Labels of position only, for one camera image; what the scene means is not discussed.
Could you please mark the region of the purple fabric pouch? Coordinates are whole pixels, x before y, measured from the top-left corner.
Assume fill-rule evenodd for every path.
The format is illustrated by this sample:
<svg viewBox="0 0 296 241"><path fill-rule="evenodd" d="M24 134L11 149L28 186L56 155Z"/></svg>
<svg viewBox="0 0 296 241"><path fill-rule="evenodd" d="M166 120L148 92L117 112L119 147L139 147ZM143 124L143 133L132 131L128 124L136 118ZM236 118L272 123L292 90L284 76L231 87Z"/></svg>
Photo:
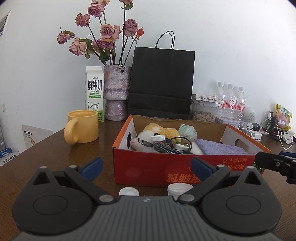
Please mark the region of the purple fabric pouch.
<svg viewBox="0 0 296 241"><path fill-rule="evenodd" d="M204 155L247 155L248 153L241 147L207 141L200 138L195 139L195 143Z"/></svg>

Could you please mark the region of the white round cap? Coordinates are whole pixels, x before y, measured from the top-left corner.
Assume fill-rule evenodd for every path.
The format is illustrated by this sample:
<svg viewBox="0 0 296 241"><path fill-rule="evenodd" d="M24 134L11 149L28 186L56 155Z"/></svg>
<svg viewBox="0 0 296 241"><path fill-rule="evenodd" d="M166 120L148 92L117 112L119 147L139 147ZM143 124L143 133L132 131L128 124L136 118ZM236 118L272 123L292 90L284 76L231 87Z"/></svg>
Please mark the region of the white round cap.
<svg viewBox="0 0 296 241"><path fill-rule="evenodd" d="M191 190L193 187L193 185L187 183L170 184L167 187L168 196L172 196L174 200L177 201L179 196Z"/></svg>

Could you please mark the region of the white bottle cap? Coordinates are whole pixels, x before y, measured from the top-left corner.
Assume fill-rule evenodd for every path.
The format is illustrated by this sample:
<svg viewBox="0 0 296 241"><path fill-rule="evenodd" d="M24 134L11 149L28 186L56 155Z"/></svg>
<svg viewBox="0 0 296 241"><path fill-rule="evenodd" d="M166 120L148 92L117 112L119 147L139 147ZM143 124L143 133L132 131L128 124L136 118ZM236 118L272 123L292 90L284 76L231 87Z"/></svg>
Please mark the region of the white bottle cap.
<svg viewBox="0 0 296 241"><path fill-rule="evenodd" d="M124 187L119 191L119 196L139 196L139 191L133 187Z"/></svg>

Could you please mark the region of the green white plastic bag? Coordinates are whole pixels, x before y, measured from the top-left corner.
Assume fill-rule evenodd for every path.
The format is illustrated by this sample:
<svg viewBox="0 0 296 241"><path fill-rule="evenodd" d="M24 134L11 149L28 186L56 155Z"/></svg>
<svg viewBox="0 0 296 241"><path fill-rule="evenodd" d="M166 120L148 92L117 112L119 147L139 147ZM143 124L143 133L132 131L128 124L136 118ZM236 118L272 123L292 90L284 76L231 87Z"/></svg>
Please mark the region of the green white plastic bag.
<svg viewBox="0 0 296 241"><path fill-rule="evenodd" d="M186 137L189 140L194 140L197 138L197 131L193 126L181 124L178 130L181 137Z"/></svg>

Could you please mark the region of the white ribbed jar lid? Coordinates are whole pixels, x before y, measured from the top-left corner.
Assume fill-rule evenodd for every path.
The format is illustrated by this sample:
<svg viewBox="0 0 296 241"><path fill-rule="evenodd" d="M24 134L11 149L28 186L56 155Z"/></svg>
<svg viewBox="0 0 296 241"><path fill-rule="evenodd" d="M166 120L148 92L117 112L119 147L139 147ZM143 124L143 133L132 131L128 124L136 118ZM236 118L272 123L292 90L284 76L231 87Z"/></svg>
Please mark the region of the white ribbed jar lid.
<svg viewBox="0 0 296 241"><path fill-rule="evenodd" d="M151 141L152 142L163 142L166 139L164 135L154 135L151 136Z"/></svg>

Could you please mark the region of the white cloth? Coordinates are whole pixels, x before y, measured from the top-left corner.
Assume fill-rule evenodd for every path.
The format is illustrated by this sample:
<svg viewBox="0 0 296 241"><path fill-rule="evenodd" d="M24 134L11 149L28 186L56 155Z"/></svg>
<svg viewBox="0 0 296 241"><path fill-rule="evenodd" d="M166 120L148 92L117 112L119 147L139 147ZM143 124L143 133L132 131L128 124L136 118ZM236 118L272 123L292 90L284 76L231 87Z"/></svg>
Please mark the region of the white cloth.
<svg viewBox="0 0 296 241"><path fill-rule="evenodd" d="M196 144L196 142L192 142L191 153L194 155L203 155L204 154L202 152L202 150L199 148L199 146Z"/></svg>

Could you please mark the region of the yellow snack bag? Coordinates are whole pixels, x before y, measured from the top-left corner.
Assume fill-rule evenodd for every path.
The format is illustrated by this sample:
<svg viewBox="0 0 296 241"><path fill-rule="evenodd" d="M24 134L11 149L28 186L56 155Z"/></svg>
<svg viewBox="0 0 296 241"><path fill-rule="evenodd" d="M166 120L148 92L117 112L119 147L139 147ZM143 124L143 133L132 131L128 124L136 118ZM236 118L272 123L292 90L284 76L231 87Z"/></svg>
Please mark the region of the yellow snack bag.
<svg viewBox="0 0 296 241"><path fill-rule="evenodd" d="M275 109L277 126L284 131L290 130L290 119L292 118L292 113L279 104L276 105Z"/></svg>

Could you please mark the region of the red cardboard box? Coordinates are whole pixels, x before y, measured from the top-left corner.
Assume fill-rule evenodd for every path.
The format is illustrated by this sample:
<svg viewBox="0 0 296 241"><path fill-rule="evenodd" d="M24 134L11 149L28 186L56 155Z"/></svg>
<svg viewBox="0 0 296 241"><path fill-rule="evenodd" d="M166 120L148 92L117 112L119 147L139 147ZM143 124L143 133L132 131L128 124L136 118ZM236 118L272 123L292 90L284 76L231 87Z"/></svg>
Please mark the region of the red cardboard box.
<svg viewBox="0 0 296 241"><path fill-rule="evenodd" d="M198 138L231 146L235 146L241 141L246 145L246 154L244 155L201 156L201 159L213 166L223 164L233 171L242 171L247 166L251 166L258 152L271 152L270 149L231 125L130 115L112 146L114 179L117 184L166 187L172 183L189 183L191 185L199 183L200 180L192 173L191 169L193 155L132 150L131 139L135 138L150 123L175 129L182 124L190 125L197 131Z"/></svg>

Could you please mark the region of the yellow ceramic mug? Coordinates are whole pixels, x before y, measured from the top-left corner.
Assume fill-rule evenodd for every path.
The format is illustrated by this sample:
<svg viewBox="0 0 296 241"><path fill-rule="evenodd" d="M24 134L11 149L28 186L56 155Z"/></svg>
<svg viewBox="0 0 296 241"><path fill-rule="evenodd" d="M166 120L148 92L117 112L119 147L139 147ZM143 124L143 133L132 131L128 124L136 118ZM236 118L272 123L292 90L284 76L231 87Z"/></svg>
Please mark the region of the yellow ceramic mug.
<svg viewBox="0 0 296 241"><path fill-rule="evenodd" d="M90 143L99 137L98 112L94 110L75 110L67 114L64 139L70 144Z"/></svg>

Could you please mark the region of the white robot speaker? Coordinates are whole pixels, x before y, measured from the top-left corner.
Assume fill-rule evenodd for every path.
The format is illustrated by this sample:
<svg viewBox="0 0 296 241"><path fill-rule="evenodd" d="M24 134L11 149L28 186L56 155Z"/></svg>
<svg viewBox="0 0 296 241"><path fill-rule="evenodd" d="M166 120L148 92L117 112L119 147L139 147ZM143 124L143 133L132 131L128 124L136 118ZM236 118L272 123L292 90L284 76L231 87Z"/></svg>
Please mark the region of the white robot speaker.
<svg viewBox="0 0 296 241"><path fill-rule="evenodd" d="M246 107L242 117L242 123L254 123L256 118L256 112L253 108Z"/></svg>

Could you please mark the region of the white board on floor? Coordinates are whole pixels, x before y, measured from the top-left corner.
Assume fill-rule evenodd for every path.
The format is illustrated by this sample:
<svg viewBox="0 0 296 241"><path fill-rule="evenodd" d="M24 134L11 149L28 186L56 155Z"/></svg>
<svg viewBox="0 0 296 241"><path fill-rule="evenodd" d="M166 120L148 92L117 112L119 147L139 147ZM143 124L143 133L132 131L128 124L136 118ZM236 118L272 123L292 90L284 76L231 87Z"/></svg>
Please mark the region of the white board on floor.
<svg viewBox="0 0 296 241"><path fill-rule="evenodd" d="M53 134L53 131L51 130L28 125L22 125L22 131L26 149L29 149Z"/></svg>

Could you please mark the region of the clear seed container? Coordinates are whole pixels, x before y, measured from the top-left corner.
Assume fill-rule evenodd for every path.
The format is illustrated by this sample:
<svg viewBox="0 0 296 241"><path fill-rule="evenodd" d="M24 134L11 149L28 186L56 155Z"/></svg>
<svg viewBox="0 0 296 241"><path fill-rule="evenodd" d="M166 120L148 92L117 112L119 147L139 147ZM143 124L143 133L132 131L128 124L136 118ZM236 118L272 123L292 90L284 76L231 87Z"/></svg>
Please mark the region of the clear seed container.
<svg viewBox="0 0 296 241"><path fill-rule="evenodd" d="M193 101L191 103L190 118L193 121L214 123L218 104L207 101Z"/></svg>

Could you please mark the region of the water bottle left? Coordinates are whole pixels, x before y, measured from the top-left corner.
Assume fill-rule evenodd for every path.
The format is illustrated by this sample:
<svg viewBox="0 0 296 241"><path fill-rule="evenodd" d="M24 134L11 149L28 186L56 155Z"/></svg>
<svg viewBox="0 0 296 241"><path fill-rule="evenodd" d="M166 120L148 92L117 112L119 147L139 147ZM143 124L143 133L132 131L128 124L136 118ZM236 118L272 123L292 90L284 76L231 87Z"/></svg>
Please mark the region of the water bottle left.
<svg viewBox="0 0 296 241"><path fill-rule="evenodd" d="M222 117L226 106L226 95L224 91L224 82L218 81L216 89L216 97L220 99L219 107L217 110L217 117Z"/></svg>

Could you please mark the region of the water bottle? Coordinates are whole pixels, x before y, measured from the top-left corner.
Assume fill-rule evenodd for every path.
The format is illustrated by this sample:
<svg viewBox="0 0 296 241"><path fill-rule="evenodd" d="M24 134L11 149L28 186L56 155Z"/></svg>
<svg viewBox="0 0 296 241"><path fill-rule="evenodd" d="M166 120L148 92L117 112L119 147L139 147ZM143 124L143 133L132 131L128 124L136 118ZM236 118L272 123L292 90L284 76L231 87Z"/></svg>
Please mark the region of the water bottle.
<svg viewBox="0 0 296 241"><path fill-rule="evenodd" d="M224 110L225 118L233 118L236 105L236 96L234 95L234 85L228 84L226 106Z"/></svg>
<svg viewBox="0 0 296 241"><path fill-rule="evenodd" d="M216 89L216 97L220 99L219 107L217 110L217 117L222 117L226 106L226 95L224 91L224 82L218 81Z"/></svg>
<svg viewBox="0 0 296 241"><path fill-rule="evenodd" d="M244 110L245 110L245 105L246 105L246 98L244 94L244 88L243 87L238 87L238 92L236 96L236 108L235 108L235 113L234 113L234 119L236 121L241 121Z"/></svg>

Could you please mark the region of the water bottle middle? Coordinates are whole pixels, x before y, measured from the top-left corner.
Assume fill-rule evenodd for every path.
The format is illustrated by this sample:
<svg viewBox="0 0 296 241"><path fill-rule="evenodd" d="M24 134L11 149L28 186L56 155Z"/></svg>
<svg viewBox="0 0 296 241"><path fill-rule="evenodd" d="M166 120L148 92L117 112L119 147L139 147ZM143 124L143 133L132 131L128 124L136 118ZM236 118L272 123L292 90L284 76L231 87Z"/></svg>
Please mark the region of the water bottle middle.
<svg viewBox="0 0 296 241"><path fill-rule="evenodd" d="M234 95L234 85L228 84L226 106L224 110L225 118L233 118L236 105L236 96Z"/></svg>

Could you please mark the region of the white yellow plush toy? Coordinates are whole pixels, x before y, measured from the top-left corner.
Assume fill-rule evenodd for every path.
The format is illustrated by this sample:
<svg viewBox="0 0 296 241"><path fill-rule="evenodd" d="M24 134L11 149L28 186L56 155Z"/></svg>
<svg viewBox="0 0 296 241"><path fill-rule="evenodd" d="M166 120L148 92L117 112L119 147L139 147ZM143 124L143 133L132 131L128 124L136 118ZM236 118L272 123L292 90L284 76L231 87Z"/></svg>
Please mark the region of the white yellow plush toy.
<svg viewBox="0 0 296 241"><path fill-rule="evenodd" d="M180 141L179 132L175 128L164 128L156 123L148 124L144 130L138 134L136 138L130 141L133 150L140 152L154 152L153 144L157 142L151 141L151 136L164 135L166 139L177 138L173 141Z"/></svg>

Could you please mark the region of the water bottle right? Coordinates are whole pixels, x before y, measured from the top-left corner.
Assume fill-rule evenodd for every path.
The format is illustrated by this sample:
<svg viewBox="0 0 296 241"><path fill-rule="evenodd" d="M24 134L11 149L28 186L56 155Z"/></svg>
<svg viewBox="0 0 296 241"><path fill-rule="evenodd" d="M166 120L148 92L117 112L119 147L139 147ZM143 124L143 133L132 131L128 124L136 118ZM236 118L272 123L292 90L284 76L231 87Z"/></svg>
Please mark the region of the water bottle right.
<svg viewBox="0 0 296 241"><path fill-rule="evenodd" d="M236 96L236 108L235 108L235 113L234 113L234 119L236 121L241 121L244 110L245 110L245 105L246 105L246 98L244 94L244 88L243 87L238 87L238 92Z"/></svg>

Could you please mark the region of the white flat box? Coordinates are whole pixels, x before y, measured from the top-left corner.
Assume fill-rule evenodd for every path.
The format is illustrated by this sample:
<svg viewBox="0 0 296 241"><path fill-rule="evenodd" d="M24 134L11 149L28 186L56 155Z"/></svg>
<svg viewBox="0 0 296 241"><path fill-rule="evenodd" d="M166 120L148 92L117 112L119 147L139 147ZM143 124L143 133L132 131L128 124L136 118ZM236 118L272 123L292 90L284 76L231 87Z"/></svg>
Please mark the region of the white flat box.
<svg viewBox="0 0 296 241"><path fill-rule="evenodd" d="M192 100L220 103L221 98L214 97L214 96L208 96L208 95L201 95L201 94L192 94Z"/></svg>

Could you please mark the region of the blue booklets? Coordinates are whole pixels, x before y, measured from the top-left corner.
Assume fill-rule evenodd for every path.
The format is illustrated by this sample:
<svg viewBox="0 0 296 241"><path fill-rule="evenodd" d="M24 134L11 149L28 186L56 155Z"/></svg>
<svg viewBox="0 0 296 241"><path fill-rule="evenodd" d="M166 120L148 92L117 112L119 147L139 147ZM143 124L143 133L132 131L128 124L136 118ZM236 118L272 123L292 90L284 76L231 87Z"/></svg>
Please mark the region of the blue booklets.
<svg viewBox="0 0 296 241"><path fill-rule="evenodd" d="M0 152L0 167L4 166L6 163L14 159L19 155L19 151L13 151L12 148L5 148Z"/></svg>

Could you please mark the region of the white milk carton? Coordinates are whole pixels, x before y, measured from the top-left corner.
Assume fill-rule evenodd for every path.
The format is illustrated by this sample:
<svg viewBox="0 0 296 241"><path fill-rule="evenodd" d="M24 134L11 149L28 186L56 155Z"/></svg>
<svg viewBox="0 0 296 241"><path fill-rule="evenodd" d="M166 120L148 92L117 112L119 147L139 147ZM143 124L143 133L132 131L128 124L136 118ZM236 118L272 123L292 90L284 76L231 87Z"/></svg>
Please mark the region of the white milk carton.
<svg viewBox="0 0 296 241"><path fill-rule="evenodd" d="M87 66L85 80L85 108L98 113L98 121L104 122L104 72L101 66Z"/></svg>

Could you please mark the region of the purple textured vase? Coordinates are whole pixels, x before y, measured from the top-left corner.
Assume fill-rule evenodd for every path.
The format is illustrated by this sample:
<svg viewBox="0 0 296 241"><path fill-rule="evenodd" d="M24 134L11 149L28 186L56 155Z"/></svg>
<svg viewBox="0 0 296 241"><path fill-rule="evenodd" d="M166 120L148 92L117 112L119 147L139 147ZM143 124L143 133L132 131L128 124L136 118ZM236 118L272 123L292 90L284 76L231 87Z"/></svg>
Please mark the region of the purple textured vase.
<svg viewBox="0 0 296 241"><path fill-rule="evenodd" d="M104 116L109 121L123 121L127 118L127 100L132 68L123 65L104 67Z"/></svg>

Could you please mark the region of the black paper bag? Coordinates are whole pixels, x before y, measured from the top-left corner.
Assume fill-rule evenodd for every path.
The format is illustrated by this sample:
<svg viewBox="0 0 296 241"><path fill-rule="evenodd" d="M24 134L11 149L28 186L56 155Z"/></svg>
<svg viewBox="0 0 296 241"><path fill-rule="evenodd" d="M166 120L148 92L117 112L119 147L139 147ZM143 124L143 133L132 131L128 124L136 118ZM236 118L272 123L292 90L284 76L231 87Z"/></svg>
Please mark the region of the black paper bag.
<svg viewBox="0 0 296 241"><path fill-rule="evenodd" d="M188 120L195 52L136 47L127 104L128 114Z"/></svg>

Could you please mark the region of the dried pink roses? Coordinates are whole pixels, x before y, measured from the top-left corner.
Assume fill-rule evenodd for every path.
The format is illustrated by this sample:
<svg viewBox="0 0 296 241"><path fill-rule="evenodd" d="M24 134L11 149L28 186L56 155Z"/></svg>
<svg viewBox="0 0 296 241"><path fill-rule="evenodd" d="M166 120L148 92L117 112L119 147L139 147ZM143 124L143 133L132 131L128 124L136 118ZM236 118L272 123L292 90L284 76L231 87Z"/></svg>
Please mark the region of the dried pink roses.
<svg viewBox="0 0 296 241"><path fill-rule="evenodd" d="M105 9L110 1L91 1L87 8L87 13L78 13L75 18L77 27L87 27L90 34L86 38L79 38L74 32L68 30L60 30L57 35L58 44L66 44L71 42L68 50L75 56L85 56L89 59L91 55L99 58L103 65L109 62L111 65L125 66L128 56L124 56L124 52L131 40L128 52L131 51L133 45L144 35L144 29L140 28L134 19L127 19L126 12L133 7L133 1L121 1L123 7L123 24L110 25L107 23ZM91 18L99 20L100 37L96 38L90 27Z"/></svg>

